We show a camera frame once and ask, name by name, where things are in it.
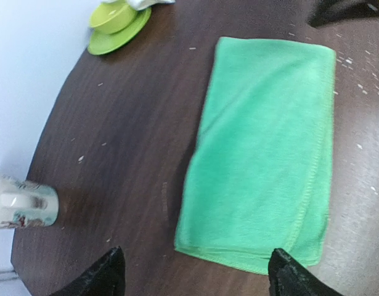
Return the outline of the green microfiber towel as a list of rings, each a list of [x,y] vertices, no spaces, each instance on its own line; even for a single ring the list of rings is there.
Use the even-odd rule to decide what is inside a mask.
[[[267,274],[275,249],[318,264],[328,224],[336,54],[222,37],[214,52],[176,251]]]

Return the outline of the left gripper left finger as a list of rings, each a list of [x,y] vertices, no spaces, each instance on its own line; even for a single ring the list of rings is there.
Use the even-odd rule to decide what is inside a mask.
[[[78,278],[51,295],[125,295],[125,259],[121,247],[111,248]]]

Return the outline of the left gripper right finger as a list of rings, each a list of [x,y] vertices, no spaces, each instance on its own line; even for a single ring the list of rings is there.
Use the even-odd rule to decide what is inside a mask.
[[[272,296],[342,296],[318,280],[284,249],[272,252],[268,273],[269,295]]]

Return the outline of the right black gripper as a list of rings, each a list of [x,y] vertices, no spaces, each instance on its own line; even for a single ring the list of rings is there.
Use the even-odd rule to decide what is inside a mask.
[[[317,1],[307,19],[311,27],[322,27],[345,20],[379,19],[379,0]]]

